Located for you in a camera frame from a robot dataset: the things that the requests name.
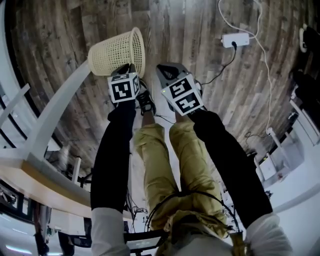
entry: black wire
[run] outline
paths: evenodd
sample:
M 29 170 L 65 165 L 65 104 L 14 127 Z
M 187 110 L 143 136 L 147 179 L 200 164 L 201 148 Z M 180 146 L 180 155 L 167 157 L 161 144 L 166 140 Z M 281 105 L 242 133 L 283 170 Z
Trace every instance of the black wire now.
M 214 195 L 212 195 L 212 194 L 210 194 L 210 193 L 207 193 L 207 192 L 196 191 L 196 190 L 193 190 L 193 191 L 190 191 L 190 190 L 189 190 L 189 191 L 183 191 L 183 192 L 171 194 L 171 195 L 167 196 L 164 200 L 162 200 L 160 203 L 158 203 L 158 204 L 155 206 L 155 208 L 151 211 L 149 217 L 147 218 L 147 220 L 146 220 L 146 222 L 145 222 L 145 225 L 144 225 L 144 231 L 146 231 L 146 227 L 147 227 L 147 232 L 149 231 L 152 217 L 154 216 L 154 214 L 156 213 L 156 211 L 157 211 L 165 202 L 167 202 L 168 200 L 170 200 L 171 198 L 174 198 L 174 197 L 184 197 L 184 196 L 191 195 L 191 194 L 201 194 L 201 195 L 210 197 L 210 198 L 218 201 L 223 207 L 225 207 L 225 208 L 227 209 L 227 211 L 229 212 L 229 214 L 233 217 L 233 220 L 234 220 L 234 223 L 235 223 L 237 232 L 240 231 L 239 224 L 238 224 L 238 221 L 237 221 L 237 219 L 236 219 L 236 216 L 232 213 L 232 211 L 230 210 L 229 207 L 227 207 L 222 201 L 220 201 L 220 200 L 219 200 L 218 198 L 216 198 Z
M 201 83 L 202 86 L 211 84 L 215 79 L 217 79 L 222 74 L 222 72 L 225 70 L 225 68 L 228 67 L 235 60 L 236 53 L 237 53 L 237 45 L 233 45 L 233 48 L 234 48 L 234 54 L 233 54 L 232 60 L 227 65 L 223 65 L 223 68 L 221 69 L 220 73 L 217 74 L 214 78 L 212 78 L 212 80 L 210 82 Z
M 158 118 L 162 118 L 162 119 L 166 120 L 166 121 L 167 121 L 168 123 L 170 123 L 170 124 L 173 124 L 173 125 L 175 124 L 174 122 L 171 122 L 171 121 L 165 119 L 162 115 L 155 114 L 154 116 L 155 116 L 155 117 L 158 117 Z
M 245 139 L 245 143 L 246 143 L 246 145 L 247 145 L 248 147 L 250 147 L 249 144 L 248 144 L 248 139 L 251 138 L 251 137 L 253 137 L 253 136 L 257 136 L 257 137 L 259 137 L 260 139 L 265 139 L 265 138 L 268 137 L 269 135 L 261 136 L 261 135 L 259 135 L 259 134 L 252 134 L 251 131 L 248 131 L 248 132 L 244 135 L 244 137 L 246 138 L 246 139 Z
M 137 206 L 137 204 L 135 203 L 135 201 L 133 200 L 133 198 L 131 197 L 130 193 L 129 193 L 129 188 L 127 187 L 127 193 L 126 193 L 126 205 L 128 206 L 130 213 L 131 213 L 131 217 L 132 217 L 132 226 L 130 228 L 129 233 L 131 233 L 132 231 L 134 231 L 134 233 L 136 233 L 136 229 L 135 229 L 135 219 L 137 217 L 137 213 L 139 211 L 141 211 L 142 213 L 148 214 L 148 210 L 145 208 L 141 208 L 139 206 Z

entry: power adapter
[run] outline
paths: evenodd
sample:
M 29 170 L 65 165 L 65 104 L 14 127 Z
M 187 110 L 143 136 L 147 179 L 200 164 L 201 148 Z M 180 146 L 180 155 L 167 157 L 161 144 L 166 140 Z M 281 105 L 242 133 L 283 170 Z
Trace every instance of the power adapter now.
M 221 42 L 225 48 L 230 48 L 233 47 L 232 42 L 235 42 L 237 46 L 247 46 L 250 39 L 248 33 L 224 34 Z

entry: white sleeve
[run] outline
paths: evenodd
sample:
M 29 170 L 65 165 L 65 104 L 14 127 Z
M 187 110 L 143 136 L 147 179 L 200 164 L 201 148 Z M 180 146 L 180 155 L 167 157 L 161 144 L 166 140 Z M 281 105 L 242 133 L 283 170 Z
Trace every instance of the white sleeve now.
M 124 240 L 123 215 L 111 208 L 92 211 L 91 251 L 93 256 L 129 256 Z
M 270 213 L 261 216 L 247 228 L 245 241 L 249 244 L 249 255 L 292 255 L 293 249 L 279 222 L 280 218 Z

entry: wicker basket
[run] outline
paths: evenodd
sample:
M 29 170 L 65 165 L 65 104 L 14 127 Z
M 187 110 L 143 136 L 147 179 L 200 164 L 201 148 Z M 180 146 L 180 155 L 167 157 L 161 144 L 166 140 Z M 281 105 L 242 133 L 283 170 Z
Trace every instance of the wicker basket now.
M 133 63 L 139 76 L 145 74 L 145 45 L 137 27 L 92 46 L 88 54 L 89 67 L 96 76 L 110 76 L 118 67 Z

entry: beige pants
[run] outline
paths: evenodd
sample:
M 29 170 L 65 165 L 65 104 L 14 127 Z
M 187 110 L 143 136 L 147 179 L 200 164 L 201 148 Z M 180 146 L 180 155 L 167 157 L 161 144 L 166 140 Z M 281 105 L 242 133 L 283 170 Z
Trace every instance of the beige pants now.
M 192 121 L 179 122 L 169 132 L 179 159 L 181 189 L 207 192 L 221 200 L 219 185 L 208 170 L 207 150 L 193 126 Z M 152 211 L 167 196 L 179 191 L 169 162 L 165 129 L 157 123 L 144 126 L 134 135 L 134 144 L 144 162 L 144 193 Z M 187 215 L 195 215 L 219 236 L 225 236 L 225 230 L 210 217 L 215 216 L 225 223 L 221 204 L 201 194 L 174 197 L 165 202 L 153 216 L 150 226 L 153 230 L 169 231 L 173 223 Z

